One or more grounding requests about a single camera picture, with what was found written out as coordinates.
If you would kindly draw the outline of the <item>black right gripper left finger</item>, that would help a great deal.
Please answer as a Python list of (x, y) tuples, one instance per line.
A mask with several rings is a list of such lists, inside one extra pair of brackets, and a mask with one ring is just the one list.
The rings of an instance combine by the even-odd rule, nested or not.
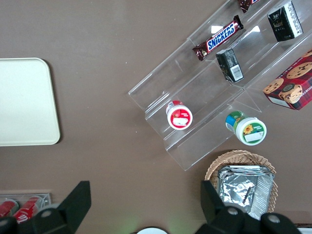
[(32, 219), (36, 234), (74, 234), (91, 207), (89, 181), (81, 181), (56, 207), (40, 211)]

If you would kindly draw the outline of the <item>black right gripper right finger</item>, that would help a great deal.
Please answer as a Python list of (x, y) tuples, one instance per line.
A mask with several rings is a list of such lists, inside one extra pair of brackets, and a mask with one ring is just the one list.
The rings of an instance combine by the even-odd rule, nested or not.
[(198, 234), (260, 234), (260, 221), (250, 217), (240, 208), (226, 206), (208, 180), (201, 182), (200, 202), (206, 223)]

